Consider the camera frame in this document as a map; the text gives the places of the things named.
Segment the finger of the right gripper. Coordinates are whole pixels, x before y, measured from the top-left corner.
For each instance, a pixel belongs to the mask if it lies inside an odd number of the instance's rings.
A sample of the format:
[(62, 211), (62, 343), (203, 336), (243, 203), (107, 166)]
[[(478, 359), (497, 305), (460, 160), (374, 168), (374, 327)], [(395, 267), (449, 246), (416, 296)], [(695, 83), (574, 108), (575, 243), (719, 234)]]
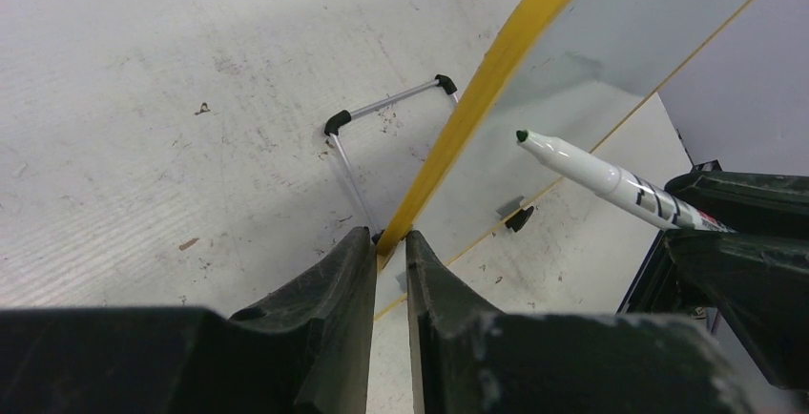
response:
[(619, 307), (716, 309), (773, 386), (808, 388), (808, 242), (695, 230), (662, 232)]
[(808, 236), (806, 176), (694, 171), (664, 190), (743, 234)]

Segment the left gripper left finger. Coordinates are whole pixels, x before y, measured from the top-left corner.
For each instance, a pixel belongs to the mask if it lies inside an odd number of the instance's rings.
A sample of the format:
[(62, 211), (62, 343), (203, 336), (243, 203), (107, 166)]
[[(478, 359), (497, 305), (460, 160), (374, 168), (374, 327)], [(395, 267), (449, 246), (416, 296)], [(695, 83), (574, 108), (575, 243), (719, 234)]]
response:
[(5, 413), (362, 413), (376, 288), (368, 229), (230, 317), (204, 307), (5, 310)]

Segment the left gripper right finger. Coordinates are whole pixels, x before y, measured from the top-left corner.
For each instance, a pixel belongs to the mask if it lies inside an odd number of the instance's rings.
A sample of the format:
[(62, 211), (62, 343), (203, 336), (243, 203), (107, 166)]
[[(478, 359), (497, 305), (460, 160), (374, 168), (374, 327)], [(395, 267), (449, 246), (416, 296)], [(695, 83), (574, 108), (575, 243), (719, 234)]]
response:
[(742, 383), (692, 321), (507, 313), (405, 239), (418, 413), (749, 413)]

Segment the white green marker pen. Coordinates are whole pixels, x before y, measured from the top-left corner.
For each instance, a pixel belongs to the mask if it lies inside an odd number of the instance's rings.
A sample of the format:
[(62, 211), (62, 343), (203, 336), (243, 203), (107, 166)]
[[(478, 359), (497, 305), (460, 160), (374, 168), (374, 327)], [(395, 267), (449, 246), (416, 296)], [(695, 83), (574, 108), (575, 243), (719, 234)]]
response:
[(517, 144), (540, 164), (590, 190), (615, 207), (661, 230), (734, 230), (640, 176), (581, 150), (567, 141), (529, 130), (516, 132)]

